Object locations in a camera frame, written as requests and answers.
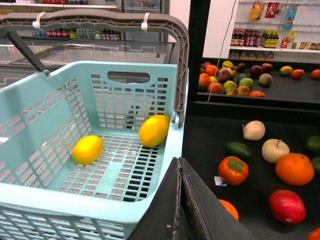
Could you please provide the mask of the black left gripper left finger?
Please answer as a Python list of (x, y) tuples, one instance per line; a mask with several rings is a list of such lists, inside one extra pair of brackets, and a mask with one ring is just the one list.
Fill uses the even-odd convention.
[(178, 240), (182, 194), (181, 159), (174, 157), (147, 211), (129, 240)]

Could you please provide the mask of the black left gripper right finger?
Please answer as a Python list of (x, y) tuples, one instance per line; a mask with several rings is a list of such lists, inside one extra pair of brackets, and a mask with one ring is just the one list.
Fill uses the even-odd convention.
[(222, 205), (184, 158), (181, 164), (180, 223), (183, 240), (254, 240)]

